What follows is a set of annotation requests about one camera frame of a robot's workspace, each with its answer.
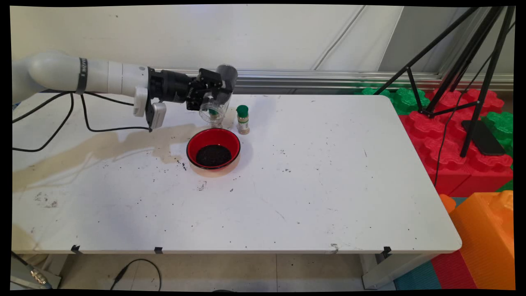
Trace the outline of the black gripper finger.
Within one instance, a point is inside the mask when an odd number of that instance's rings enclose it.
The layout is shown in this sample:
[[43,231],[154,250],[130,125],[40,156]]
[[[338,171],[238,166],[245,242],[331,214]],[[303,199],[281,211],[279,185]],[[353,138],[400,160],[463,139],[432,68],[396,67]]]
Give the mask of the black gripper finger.
[[199,111],[203,103],[206,103],[213,96],[212,91],[193,91],[187,94],[187,110]]
[[216,89],[223,86],[220,73],[207,69],[199,69],[196,81],[201,84],[203,89]]

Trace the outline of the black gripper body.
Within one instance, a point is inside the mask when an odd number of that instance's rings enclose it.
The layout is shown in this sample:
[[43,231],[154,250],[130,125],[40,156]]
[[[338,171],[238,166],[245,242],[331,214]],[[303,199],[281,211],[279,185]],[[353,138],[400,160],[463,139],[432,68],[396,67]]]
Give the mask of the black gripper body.
[[160,102],[185,103],[187,94],[200,90],[200,84],[195,78],[169,70],[148,70],[148,97],[159,99]]

